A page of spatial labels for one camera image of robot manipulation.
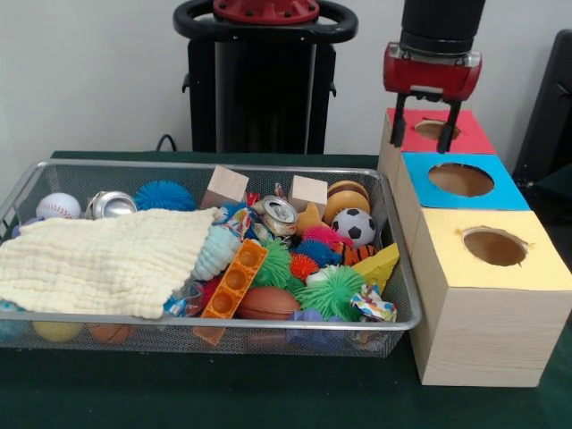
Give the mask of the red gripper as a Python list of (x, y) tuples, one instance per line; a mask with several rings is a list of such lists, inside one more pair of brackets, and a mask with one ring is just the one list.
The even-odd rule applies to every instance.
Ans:
[(428, 95), (438, 97), (438, 101), (447, 101), (450, 106), (437, 144), (438, 153), (449, 152), (461, 101), (472, 95), (482, 66), (482, 55), (476, 51), (461, 56), (426, 56), (404, 49), (399, 43), (389, 43), (384, 52), (383, 85), (388, 92), (398, 94), (390, 143), (395, 147), (402, 146), (408, 96)]

